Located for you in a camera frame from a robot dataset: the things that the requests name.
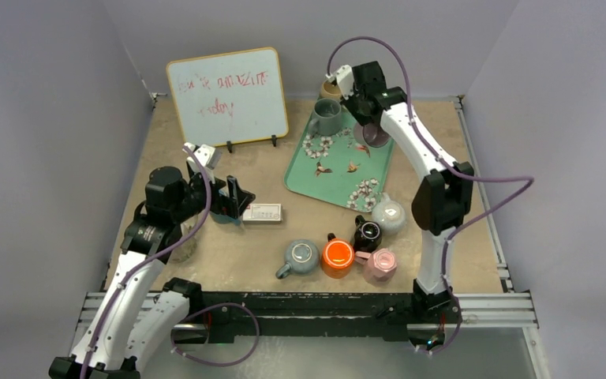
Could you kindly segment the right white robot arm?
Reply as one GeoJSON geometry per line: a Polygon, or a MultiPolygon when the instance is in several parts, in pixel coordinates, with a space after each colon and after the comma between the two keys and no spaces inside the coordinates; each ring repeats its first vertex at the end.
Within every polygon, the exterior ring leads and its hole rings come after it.
{"type": "Polygon", "coordinates": [[[392,139],[420,179],[411,203],[414,221],[422,231],[411,310],[417,319],[430,321],[451,302],[452,238],[471,209],[474,169],[440,146],[417,117],[406,92],[387,86],[378,62],[343,65],[327,79],[336,83],[342,105],[366,129],[365,141],[377,146],[380,138],[392,139]]]}

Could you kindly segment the grey-blue upside-down mug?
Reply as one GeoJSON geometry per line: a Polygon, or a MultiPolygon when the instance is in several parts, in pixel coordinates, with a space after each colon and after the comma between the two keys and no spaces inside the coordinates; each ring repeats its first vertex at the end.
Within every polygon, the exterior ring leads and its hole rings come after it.
{"type": "Polygon", "coordinates": [[[320,265],[320,251],[308,239],[292,241],[284,252],[284,263],[275,273],[278,280],[289,275],[308,275],[320,265]]]}

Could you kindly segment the white whiteboard yellow frame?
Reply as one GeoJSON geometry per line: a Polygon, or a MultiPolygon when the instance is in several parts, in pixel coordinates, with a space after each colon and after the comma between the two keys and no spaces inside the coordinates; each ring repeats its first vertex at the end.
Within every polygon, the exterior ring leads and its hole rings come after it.
{"type": "Polygon", "coordinates": [[[189,143],[226,146],[289,132],[279,55],[272,47],[172,61],[166,75],[189,143]]]}

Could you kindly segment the cream white mug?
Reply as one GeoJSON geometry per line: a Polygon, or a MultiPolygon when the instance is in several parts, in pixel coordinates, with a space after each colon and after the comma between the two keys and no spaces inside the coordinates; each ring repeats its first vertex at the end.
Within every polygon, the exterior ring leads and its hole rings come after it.
{"type": "MultiPolygon", "coordinates": [[[[181,224],[181,238],[187,237],[190,234],[192,229],[195,227],[197,220],[198,217],[195,216],[181,224]]],[[[181,265],[186,262],[195,253],[197,243],[197,236],[187,239],[182,245],[171,253],[169,263],[172,265],[181,265]]]]}

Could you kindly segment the beige brown mug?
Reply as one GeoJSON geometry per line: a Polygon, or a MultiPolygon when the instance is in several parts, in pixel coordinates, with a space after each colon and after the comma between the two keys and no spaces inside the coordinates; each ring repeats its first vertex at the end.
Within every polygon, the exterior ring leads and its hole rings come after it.
{"type": "Polygon", "coordinates": [[[320,86],[319,97],[324,99],[334,99],[340,101],[342,93],[336,84],[324,81],[320,86]]]}

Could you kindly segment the black mug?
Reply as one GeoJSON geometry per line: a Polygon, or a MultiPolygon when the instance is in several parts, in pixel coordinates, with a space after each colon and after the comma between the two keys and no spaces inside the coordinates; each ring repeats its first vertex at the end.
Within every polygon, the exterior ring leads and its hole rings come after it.
{"type": "Polygon", "coordinates": [[[362,215],[356,216],[354,222],[356,229],[351,240],[354,251],[372,253],[377,250],[383,238],[380,225],[362,215]]]}

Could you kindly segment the pink faceted mug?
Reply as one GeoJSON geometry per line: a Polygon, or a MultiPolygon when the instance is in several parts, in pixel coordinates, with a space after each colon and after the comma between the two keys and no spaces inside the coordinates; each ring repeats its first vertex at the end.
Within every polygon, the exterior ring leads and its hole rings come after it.
{"type": "Polygon", "coordinates": [[[398,267],[395,254],[386,248],[371,253],[357,251],[354,261],[362,265],[363,278],[374,285],[388,283],[398,267]]]}

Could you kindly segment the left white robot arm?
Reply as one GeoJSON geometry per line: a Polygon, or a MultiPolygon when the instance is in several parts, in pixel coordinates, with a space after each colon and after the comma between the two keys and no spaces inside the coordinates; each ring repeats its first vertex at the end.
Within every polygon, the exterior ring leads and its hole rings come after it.
{"type": "Polygon", "coordinates": [[[236,302],[212,302],[198,283],[173,278],[165,283],[154,307],[138,315],[153,281],[174,249],[193,237],[215,210],[225,210],[226,181],[197,163],[184,180],[176,167],[160,167],[149,176],[146,198],[125,231],[113,280],[80,342],[66,357],[50,364],[51,378],[140,378],[154,350],[173,327],[193,323],[211,311],[237,308],[236,302]]]}

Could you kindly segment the blue teal mug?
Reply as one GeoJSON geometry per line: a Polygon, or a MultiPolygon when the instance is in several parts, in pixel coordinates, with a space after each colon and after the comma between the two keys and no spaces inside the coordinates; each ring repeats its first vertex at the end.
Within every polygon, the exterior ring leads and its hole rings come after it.
{"type": "Polygon", "coordinates": [[[228,214],[222,212],[210,212],[211,218],[218,224],[233,224],[236,226],[241,225],[240,216],[236,216],[234,212],[228,214]]]}

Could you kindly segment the grey mug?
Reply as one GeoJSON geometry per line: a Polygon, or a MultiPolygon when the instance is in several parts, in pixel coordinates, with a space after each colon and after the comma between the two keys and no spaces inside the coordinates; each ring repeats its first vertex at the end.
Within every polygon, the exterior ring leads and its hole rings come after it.
{"type": "Polygon", "coordinates": [[[329,137],[342,128],[342,105],[335,99],[318,99],[307,126],[311,137],[329,137]]]}

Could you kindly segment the small white card box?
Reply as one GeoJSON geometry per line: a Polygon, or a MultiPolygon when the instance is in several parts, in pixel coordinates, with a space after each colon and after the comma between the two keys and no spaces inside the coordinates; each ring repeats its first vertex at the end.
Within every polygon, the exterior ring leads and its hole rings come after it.
{"type": "Polygon", "coordinates": [[[282,205],[280,203],[252,203],[242,214],[243,223],[281,223],[282,205]]]}

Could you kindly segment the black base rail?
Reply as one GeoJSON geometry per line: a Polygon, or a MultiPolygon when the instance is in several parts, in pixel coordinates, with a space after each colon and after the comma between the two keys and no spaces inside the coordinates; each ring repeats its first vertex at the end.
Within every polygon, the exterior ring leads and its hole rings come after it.
{"type": "Polygon", "coordinates": [[[369,337],[387,342],[410,342],[437,348],[452,340],[460,328],[534,328],[537,317],[530,295],[519,293],[461,294],[427,310],[411,293],[322,293],[200,291],[190,295],[150,292],[126,307],[111,307],[106,317],[100,306],[106,293],[88,294],[79,324],[89,334],[116,331],[131,337],[144,320],[161,321],[165,331],[206,331],[211,343],[231,343],[237,336],[369,337]]]}

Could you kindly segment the orange mug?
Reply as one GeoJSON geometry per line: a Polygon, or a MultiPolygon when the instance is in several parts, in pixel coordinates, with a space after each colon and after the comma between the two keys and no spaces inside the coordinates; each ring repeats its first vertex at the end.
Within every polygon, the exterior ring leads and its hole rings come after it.
{"type": "Polygon", "coordinates": [[[335,234],[327,235],[327,243],[321,252],[321,268],[332,279],[341,279],[347,276],[354,262],[355,252],[353,246],[335,234]]]}

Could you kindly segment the green floral tray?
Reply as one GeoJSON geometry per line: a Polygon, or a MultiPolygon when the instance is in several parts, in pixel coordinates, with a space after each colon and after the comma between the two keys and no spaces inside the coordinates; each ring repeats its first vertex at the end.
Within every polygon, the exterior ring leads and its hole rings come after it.
{"type": "Polygon", "coordinates": [[[358,144],[357,123],[342,108],[342,128],[329,137],[311,137],[305,123],[284,174],[286,188],[332,205],[370,213],[384,192],[395,143],[381,148],[358,144]]]}

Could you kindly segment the white speckled mug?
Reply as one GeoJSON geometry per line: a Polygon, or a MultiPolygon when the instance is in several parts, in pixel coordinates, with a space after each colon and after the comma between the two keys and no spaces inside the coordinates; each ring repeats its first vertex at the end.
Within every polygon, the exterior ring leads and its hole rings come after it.
{"type": "Polygon", "coordinates": [[[406,226],[404,208],[387,193],[381,194],[380,201],[372,209],[371,217],[386,235],[395,235],[406,226]]]}

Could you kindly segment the mauve purple mug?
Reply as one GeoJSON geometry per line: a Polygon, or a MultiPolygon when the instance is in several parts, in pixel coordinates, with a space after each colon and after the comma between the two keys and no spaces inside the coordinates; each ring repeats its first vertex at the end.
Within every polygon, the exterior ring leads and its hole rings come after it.
{"type": "Polygon", "coordinates": [[[363,126],[358,122],[353,127],[353,138],[358,144],[373,148],[381,148],[391,140],[391,136],[379,125],[368,123],[363,126]]]}

